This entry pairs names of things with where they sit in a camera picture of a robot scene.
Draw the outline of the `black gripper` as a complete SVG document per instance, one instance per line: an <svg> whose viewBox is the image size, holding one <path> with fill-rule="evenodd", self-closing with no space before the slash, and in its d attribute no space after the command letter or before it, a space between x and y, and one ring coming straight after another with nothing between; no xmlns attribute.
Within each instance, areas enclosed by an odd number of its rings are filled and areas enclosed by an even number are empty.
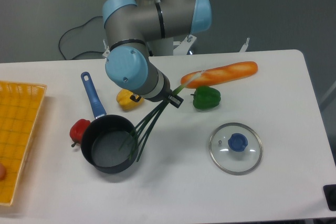
<svg viewBox="0 0 336 224"><path fill-rule="evenodd" d="M164 74L159 74L158 82L154 90L152 91L151 101L159 102L168 98L168 101L171 105L173 105L176 108L179 108L183 103L183 98L181 98L178 95L170 94L171 92L172 91L169 79ZM134 102L140 102L141 96L132 94L131 100Z"/></svg>

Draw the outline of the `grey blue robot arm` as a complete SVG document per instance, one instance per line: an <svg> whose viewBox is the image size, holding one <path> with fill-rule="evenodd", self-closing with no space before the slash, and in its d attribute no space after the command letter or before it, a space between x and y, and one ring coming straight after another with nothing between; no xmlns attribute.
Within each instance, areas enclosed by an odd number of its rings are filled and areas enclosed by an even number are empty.
<svg viewBox="0 0 336 224"><path fill-rule="evenodd" d="M105 71L110 80L152 102L182 99L168 78L150 61L148 42L208 30L209 0L107 0L102 7L109 53Z"/></svg>

